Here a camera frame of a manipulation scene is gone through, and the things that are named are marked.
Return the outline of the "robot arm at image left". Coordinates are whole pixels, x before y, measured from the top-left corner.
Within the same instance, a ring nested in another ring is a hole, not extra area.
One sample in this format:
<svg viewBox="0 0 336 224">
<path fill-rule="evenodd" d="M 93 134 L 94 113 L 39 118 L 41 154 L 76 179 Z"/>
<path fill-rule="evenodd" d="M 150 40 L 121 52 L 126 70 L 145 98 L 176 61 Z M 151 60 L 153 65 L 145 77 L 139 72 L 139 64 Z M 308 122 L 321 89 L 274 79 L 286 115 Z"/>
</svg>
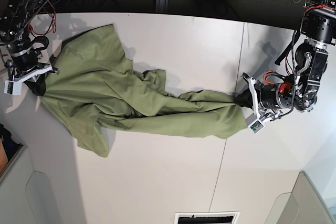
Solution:
<svg viewBox="0 0 336 224">
<path fill-rule="evenodd" d="M 4 92 L 20 95 L 26 85 L 33 94 L 43 96 L 46 92 L 46 75 L 56 73 L 49 63 L 41 62 L 42 51 L 49 46 L 47 33 L 33 31 L 31 22 L 50 0 L 8 0 L 1 14 L 1 46 L 9 59 L 1 54 L 1 63 L 7 71 Z"/>
</svg>

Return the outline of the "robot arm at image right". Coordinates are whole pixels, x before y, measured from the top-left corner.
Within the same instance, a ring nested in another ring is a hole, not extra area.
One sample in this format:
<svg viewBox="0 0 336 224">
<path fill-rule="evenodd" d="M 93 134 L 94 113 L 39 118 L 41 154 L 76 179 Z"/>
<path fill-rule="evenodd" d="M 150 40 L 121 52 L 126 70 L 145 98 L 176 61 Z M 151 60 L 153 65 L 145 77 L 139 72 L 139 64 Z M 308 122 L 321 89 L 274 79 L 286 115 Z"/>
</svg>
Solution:
<svg viewBox="0 0 336 224">
<path fill-rule="evenodd" d="M 327 68 L 329 45 L 335 45 L 335 0 L 305 0 L 300 26 L 275 61 L 276 65 L 286 61 L 286 75 L 268 70 L 260 82 L 244 73 L 249 87 L 235 102 L 253 109 L 261 120 L 283 117 L 282 109 L 311 111 Z"/>
</svg>

